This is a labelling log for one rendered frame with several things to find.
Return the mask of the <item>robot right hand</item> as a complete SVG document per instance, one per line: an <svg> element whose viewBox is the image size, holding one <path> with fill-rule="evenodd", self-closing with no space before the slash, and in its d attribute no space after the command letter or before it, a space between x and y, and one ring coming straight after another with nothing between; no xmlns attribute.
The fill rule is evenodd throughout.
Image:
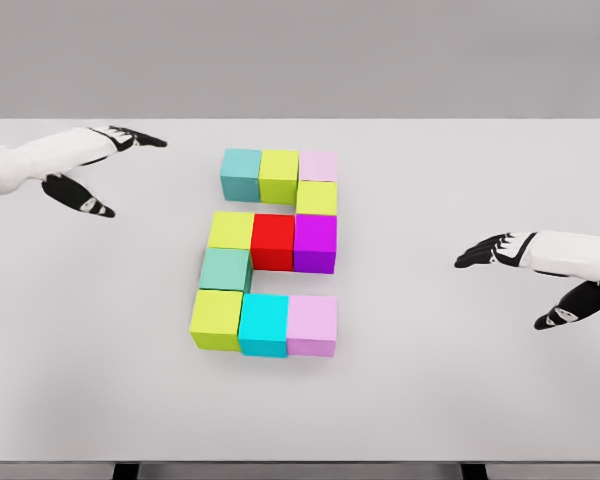
<svg viewBox="0 0 600 480"><path fill-rule="evenodd" d="M535 321L536 330L576 323L600 311L600 236L553 230L497 234L468 248L454 267L489 264L582 281Z"/></svg>

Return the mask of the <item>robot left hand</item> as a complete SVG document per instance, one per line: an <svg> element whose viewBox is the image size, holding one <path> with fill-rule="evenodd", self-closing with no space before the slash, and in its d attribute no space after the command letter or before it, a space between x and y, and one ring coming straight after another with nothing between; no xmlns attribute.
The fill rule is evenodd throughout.
<svg viewBox="0 0 600 480"><path fill-rule="evenodd" d="M26 150L32 162L31 172L41 180L47 196L72 210L113 218L115 211L68 173L135 146L165 148L167 142L127 127L105 125L78 127L50 135L32 142Z"/></svg>

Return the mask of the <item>teal cube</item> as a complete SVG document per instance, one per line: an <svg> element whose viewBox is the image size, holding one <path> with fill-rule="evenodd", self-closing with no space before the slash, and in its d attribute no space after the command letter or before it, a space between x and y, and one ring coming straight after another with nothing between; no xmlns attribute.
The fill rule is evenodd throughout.
<svg viewBox="0 0 600 480"><path fill-rule="evenodd" d="M248 250L207 248L199 288L249 293L252 274L253 267Z"/></svg>
<svg viewBox="0 0 600 480"><path fill-rule="evenodd" d="M220 180L227 201L260 202L259 171L261 150L227 148Z"/></svg>

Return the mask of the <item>yellow-green cube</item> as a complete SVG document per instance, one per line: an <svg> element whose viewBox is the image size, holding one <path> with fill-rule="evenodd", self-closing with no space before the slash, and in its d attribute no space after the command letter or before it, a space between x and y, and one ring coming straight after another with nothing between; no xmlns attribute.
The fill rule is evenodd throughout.
<svg viewBox="0 0 600 480"><path fill-rule="evenodd" d="M207 241L209 248L251 248L255 214L253 212L216 211Z"/></svg>
<svg viewBox="0 0 600 480"><path fill-rule="evenodd" d="M337 215L336 182L302 180L298 183L296 213L306 215Z"/></svg>
<svg viewBox="0 0 600 480"><path fill-rule="evenodd" d="M258 175L260 201L265 204L295 205L298 174L298 151L263 150Z"/></svg>
<svg viewBox="0 0 600 480"><path fill-rule="evenodd" d="M238 330L244 294L241 291L196 292L189 333L201 350L240 351Z"/></svg>

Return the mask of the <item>red cube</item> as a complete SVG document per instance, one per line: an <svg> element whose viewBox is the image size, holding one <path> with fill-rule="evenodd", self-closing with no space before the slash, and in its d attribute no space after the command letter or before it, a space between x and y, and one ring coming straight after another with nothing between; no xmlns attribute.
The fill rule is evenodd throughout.
<svg viewBox="0 0 600 480"><path fill-rule="evenodd" d="M295 217L256 213L251 238L251 257L255 270L292 271Z"/></svg>

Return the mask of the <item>purple cube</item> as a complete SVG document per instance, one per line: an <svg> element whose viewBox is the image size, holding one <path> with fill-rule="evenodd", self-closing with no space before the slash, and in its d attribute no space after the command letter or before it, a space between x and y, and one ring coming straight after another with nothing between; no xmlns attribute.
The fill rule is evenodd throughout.
<svg viewBox="0 0 600 480"><path fill-rule="evenodd" d="M297 214L295 217L293 270L333 274L337 254L337 217Z"/></svg>

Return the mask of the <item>pale pink cube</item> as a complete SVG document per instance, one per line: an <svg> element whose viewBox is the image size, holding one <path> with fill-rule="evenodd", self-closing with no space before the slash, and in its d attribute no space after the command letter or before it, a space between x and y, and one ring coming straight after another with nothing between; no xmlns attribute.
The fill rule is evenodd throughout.
<svg viewBox="0 0 600 480"><path fill-rule="evenodd" d="M301 181L337 181L338 155L329 151L304 150L299 153L299 176Z"/></svg>
<svg viewBox="0 0 600 480"><path fill-rule="evenodd" d="M337 320L338 303L334 296L291 295L287 353L290 356L333 357Z"/></svg>

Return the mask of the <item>cyan cube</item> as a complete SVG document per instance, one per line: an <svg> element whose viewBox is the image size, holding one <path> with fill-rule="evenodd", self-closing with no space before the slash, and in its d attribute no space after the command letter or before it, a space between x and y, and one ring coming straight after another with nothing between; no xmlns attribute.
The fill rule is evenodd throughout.
<svg viewBox="0 0 600 480"><path fill-rule="evenodd" d="M289 297L246 294L242 301L238 341L245 356L286 358Z"/></svg>

